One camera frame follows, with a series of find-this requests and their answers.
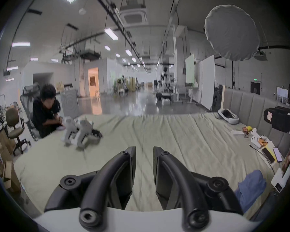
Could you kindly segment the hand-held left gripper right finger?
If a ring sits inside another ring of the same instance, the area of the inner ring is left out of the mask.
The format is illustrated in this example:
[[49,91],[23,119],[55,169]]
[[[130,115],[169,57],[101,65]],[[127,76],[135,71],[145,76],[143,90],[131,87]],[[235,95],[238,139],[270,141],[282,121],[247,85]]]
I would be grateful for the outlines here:
[[223,177],[189,171],[174,155],[153,147],[155,193],[163,210],[182,208],[184,231],[200,231],[210,223],[209,211],[243,215],[235,193]]

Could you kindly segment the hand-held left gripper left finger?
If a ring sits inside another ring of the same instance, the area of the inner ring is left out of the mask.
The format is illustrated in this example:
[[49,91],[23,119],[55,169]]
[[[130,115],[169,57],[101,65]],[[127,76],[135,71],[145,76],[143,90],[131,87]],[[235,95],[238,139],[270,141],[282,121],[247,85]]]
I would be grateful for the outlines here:
[[100,170],[66,175],[49,197],[44,213],[80,208],[79,222],[85,229],[105,229],[107,207],[125,210],[132,195],[136,147],[111,158]]

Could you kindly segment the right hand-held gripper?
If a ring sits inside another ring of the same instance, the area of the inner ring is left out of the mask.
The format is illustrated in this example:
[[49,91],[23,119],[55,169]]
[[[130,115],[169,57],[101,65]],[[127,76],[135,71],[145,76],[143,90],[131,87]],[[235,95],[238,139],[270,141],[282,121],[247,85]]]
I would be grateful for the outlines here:
[[[265,122],[271,124],[273,129],[283,133],[290,132],[290,109],[284,107],[269,108],[264,112],[263,118]],[[290,163],[288,156],[290,149],[284,159],[282,168],[278,168],[273,179],[271,180],[272,186],[281,193],[282,190],[290,183]]]

